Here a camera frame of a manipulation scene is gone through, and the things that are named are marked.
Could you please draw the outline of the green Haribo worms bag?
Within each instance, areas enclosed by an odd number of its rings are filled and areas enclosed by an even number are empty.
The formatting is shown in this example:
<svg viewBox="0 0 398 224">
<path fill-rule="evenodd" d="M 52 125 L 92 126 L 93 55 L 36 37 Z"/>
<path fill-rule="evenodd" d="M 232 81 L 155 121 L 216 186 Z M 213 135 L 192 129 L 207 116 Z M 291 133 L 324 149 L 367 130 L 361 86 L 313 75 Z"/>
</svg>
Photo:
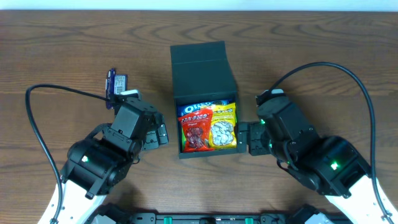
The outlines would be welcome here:
<svg viewBox="0 0 398 224">
<path fill-rule="evenodd" d="M 185 134 L 184 134 L 182 126 L 181 126 L 180 130 L 181 130 L 181 152 L 184 152 L 185 144 L 186 144 L 186 138 L 185 138 Z"/>
</svg>

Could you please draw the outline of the red snack bag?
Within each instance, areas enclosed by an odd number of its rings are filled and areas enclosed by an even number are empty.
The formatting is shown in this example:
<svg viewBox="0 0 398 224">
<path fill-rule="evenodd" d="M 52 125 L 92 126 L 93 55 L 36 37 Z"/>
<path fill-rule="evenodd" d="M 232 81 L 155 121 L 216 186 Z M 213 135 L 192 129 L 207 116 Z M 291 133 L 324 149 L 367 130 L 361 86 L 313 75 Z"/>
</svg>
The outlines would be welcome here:
<svg viewBox="0 0 398 224">
<path fill-rule="evenodd" d="M 178 119 L 182 126 L 185 145 L 183 152 L 214 151 L 210 146 L 211 108 L 186 114 Z"/>
</svg>

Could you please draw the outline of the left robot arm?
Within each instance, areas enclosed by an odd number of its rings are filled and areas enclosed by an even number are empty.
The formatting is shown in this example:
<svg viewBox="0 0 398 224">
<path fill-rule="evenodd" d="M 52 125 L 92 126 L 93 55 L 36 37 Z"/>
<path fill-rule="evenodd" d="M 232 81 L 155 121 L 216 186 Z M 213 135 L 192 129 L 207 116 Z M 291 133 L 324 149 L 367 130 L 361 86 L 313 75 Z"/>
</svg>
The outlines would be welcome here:
<svg viewBox="0 0 398 224">
<path fill-rule="evenodd" d="M 122 181 L 146 149 L 169 141 L 164 116 L 139 98 L 115 109 L 113 123 L 97 126 L 74 143 L 40 223 L 89 223 L 111 189 Z"/>
</svg>

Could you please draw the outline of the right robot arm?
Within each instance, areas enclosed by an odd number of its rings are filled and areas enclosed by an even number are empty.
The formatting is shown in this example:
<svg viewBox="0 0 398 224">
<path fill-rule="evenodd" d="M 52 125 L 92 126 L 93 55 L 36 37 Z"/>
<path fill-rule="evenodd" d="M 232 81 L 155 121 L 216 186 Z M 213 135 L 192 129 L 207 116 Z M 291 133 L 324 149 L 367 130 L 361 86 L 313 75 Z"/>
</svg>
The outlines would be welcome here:
<svg viewBox="0 0 398 224">
<path fill-rule="evenodd" d="M 238 144 L 252 156 L 271 155 L 304 187 L 326 197 L 352 223 L 397 223 L 371 166 L 340 136 L 321 137 L 302 110 L 285 95 L 257 109 L 258 122 L 238 124 Z"/>
</svg>

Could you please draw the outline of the blue Oreo cookie pack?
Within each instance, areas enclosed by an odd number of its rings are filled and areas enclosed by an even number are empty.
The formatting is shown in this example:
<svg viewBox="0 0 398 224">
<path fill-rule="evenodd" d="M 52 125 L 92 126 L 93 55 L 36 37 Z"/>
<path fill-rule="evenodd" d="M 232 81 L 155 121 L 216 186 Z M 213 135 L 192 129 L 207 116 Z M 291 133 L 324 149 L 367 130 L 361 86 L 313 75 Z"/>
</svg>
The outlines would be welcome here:
<svg viewBox="0 0 398 224">
<path fill-rule="evenodd" d="M 213 105 L 228 105 L 229 103 L 233 103 L 233 100 L 213 100 L 213 101 L 205 101 L 201 103 L 194 103 L 188 105 L 180 105 L 177 106 L 177 116 L 182 117 L 186 114 L 196 112 L 203 108 L 213 106 Z"/>
</svg>

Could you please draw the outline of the yellow seed snack bag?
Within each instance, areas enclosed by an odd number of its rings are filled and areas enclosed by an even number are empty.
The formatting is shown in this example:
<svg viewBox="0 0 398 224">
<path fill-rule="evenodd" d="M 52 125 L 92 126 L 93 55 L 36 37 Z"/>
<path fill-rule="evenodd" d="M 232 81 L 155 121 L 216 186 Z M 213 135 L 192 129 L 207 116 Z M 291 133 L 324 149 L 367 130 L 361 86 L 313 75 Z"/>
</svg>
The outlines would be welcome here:
<svg viewBox="0 0 398 224">
<path fill-rule="evenodd" d="M 209 134 L 210 147 L 214 150 L 236 147 L 236 103 L 213 105 L 210 108 L 213 112 Z"/>
</svg>

